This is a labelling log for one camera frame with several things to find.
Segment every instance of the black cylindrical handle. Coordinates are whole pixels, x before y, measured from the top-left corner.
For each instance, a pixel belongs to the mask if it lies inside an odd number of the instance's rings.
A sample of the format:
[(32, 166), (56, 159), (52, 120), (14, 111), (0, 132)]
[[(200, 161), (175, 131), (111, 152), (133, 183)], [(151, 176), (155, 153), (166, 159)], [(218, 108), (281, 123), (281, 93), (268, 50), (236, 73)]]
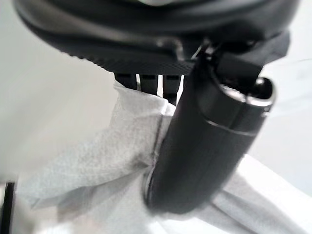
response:
[(186, 78), (146, 194), (150, 208), (182, 214), (209, 202), (256, 137), (274, 101), (260, 79), (243, 95), (200, 64)]

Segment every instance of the white background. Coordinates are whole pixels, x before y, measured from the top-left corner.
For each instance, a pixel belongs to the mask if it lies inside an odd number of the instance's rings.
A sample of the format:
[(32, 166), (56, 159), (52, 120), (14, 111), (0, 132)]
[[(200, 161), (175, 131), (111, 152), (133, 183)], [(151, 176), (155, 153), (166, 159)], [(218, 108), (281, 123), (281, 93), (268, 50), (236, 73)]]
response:
[[(279, 100), (250, 153), (312, 195), (311, 0), (302, 1), (291, 29), (289, 56), (264, 70)], [(106, 127), (117, 97), (113, 81), (36, 38), (11, 2), (0, 1), (0, 180), (38, 168)]]

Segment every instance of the white surface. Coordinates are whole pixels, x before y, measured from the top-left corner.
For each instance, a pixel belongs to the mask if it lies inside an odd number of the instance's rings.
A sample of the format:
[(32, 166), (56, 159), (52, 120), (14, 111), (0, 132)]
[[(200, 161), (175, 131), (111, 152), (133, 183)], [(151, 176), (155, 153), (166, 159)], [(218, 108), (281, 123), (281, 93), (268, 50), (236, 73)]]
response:
[[(311, 11), (312, 1), (303, 0), (292, 25), (290, 56), (277, 64), (312, 57)], [(303, 82), (312, 76), (309, 65), (303, 69), (304, 73), (289, 67), (267, 68), (270, 77), (278, 82), (280, 102), (281, 98), (293, 97), (293, 87), (304, 90), (305, 94), (311, 87), (310, 82)], [(296, 85), (288, 82), (294, 76)], [(112, 84), (112, 74), (62, 54), (36, 38), (19, 21), (11, 2), (0, 1), (2, 179), (3, 175), (8, 178), (13, 172), (45, 165), (68, 145), (107, 126), (116, 101)], [(312, 195), (312, 102), (305, 95), (292, 106), (304, 100), (306, 104), (301, 110), (286, 117), (276, 114), (268, 120), (251, 154)]]
[(211, 203), (185, 215), (151, 212), (143, 199), (146, 178), (175, 107), (119, 83), (115, 87), (118, 99), (107, 129), (19, 181), (17, 198), (39, 214), (55, 211), (37, 216), (34, 234), (312, 232), (312, 199), (250, 156)]

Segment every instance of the white cloth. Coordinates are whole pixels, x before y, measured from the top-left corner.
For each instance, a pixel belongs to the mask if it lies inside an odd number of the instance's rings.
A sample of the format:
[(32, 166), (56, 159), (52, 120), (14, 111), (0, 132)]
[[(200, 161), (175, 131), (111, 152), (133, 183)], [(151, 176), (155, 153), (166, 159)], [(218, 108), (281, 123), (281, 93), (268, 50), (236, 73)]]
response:
[(35, 209), (53, 210), (37, 234), (312, 233), (312, 201), (245, 156), (211, 205), (184, 216), (155, 216), (142, 188), (166, 135), (174, 106), (116, 83), (108, 129), (63, 152), (18, 185)]

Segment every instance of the textured black edge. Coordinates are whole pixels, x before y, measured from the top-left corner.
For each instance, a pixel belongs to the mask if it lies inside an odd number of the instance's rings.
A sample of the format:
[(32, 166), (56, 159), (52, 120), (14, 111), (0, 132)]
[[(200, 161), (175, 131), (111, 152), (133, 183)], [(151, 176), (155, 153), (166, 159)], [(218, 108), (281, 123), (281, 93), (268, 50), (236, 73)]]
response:
[(14, 206), (15, 183), (7, 183), (1, 209), (0, 234), (10, 234)]

